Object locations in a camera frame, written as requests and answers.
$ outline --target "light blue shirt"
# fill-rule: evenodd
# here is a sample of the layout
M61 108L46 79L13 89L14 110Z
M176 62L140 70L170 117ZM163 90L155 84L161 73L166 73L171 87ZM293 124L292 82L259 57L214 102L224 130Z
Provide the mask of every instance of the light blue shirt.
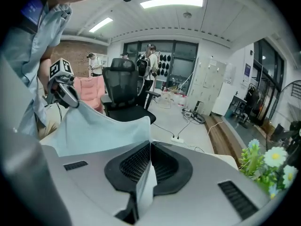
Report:
M12 27L2 44L1 50L8 63L33 94L33 100L22 118L19 131L36 138L38 132L35 114L44 125L47 125L44 104L38 95L37 75L40 59L48 47L55 47L60 43L71 13L71 8L67 4L56 5L50 11L46 5L36 34Z

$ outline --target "black mesh panel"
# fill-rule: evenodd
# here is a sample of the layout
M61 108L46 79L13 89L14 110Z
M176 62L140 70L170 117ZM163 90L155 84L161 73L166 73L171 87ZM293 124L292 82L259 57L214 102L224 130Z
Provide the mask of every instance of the black mesh panel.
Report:
M158 184L172 177L179 169L178 161L157 147L153 147L151 161Z
M135 154L126 158L120 164L120 171L133 182L138 183L142 174L146 170L149 161L150 147L147 145Z
M137 71L120 72L105 69L103 79L114 103L127 103L137 97Z

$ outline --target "black mesh chair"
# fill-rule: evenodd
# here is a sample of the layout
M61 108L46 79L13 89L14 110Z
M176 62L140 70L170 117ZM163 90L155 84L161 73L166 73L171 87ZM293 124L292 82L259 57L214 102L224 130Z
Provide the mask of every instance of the black mesh chair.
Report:
M115 58L110 68L103 69L103 79L108 94L101 97L106 115L117 121L134 121L144 116L150 118L150 123L156 117L148 111L152 98L160 94L146 91L149 94L146 107L137 105L137 98L143 90L144 79L139 77L133 61Z

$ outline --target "chair headrest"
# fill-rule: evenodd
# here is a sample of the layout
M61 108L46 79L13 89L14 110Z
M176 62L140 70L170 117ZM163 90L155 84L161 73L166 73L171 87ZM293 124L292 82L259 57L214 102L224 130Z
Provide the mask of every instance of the chair headrest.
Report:
M136 66L132 60L125 58L114 58L110 67L111 71L133 72Z

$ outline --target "chair armrest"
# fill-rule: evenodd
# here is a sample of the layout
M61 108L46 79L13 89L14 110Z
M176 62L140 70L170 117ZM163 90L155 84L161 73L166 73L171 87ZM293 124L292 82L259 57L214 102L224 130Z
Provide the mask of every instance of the chair armrest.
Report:
M149 91L149 90L147 90L147 91L145 91L145 92L148 93L149 95L154 96L154 97L160 97L160 96L161 96L160 94L158 94L158 93L156 93L156 92Z
M152 92L152 91L149 91L149 90L146 90L145 91L147 94L149 94L149 98L146 102L146 107L145 109L148 110L149 107L150 107L150 104L151 104L151 100L153 99L153 97L160 97L161 95L156 93L156 92Z
M112 103L112 100L108 94L101 96L100 101L102 102L103 105L110 105Z

